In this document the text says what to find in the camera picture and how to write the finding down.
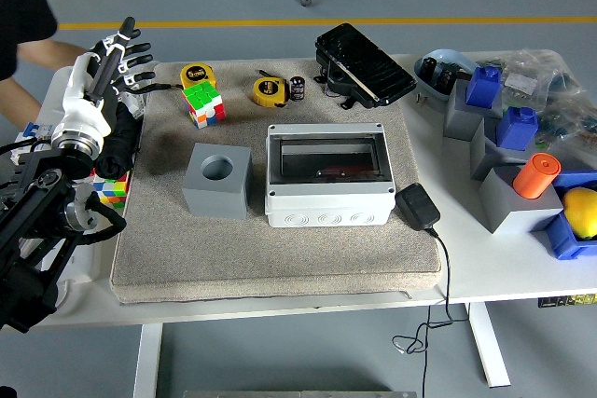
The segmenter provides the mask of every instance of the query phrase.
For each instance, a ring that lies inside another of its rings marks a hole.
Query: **person's arm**
[[[76,57],[86,51],[82,47],[53,39],[23,42],[18,46],[19,58],[54,72],[68,65],[73,65]]]
[[[17,128],[24,130],[35,122],[41,105],[13,77],[0,81],[0,114]]]

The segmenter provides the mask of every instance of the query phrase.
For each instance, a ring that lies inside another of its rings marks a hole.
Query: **capacitor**
[[[293,76],[288,82],[289,97],[293,102],[300,102],[305,98],[305,78],[302,76]]]
[[[425,83],[429,84],[433,73],[436,71],[437,60],[434,58],[425,58],[421,62],[421,68],[419,69],[419,78]]]
[[[448,69],[444,69],[437,78],[435,89],[444,95],[450,95],[456,82],[456,74]]]

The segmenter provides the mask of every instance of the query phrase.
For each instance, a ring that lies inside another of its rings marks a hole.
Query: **yellow floor line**
[[[597,23],[597,16],[486,17],[486,18],[336,18],[336,19],[248,19],[229,21],[138,21],[139,28],[232,28],[299,27],[350,22],[354,25],[488,25]],[[60,30],[112,30],[121,22],[62,23]]]

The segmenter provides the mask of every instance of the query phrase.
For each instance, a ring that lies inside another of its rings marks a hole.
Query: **colorful cube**
[[[121,209],[127,200],[129,194],[131,176],[127,172],[120,179],[110,181],[97,174],[93,174],[93,188],[100,197],[102,204],[111,205],[115,209]]]
[[[203,81],[183,90],[188,115],[198,128],[214,125],[226,118],[222,97],[209,81]]]

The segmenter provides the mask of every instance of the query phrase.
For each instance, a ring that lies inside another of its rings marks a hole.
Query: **white plastic box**
[[[265,213],[270,226],[373,226],[395,207],[380,123],[271,125]]]

